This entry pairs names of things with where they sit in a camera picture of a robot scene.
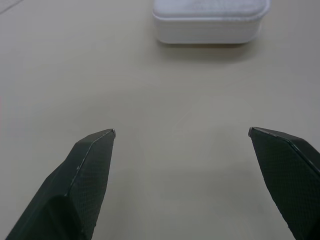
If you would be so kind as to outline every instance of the white container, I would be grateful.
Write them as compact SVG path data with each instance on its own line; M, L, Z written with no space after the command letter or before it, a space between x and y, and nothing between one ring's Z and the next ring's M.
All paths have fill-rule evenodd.
M242 44L254 39L271 0L154 0L159 41Z

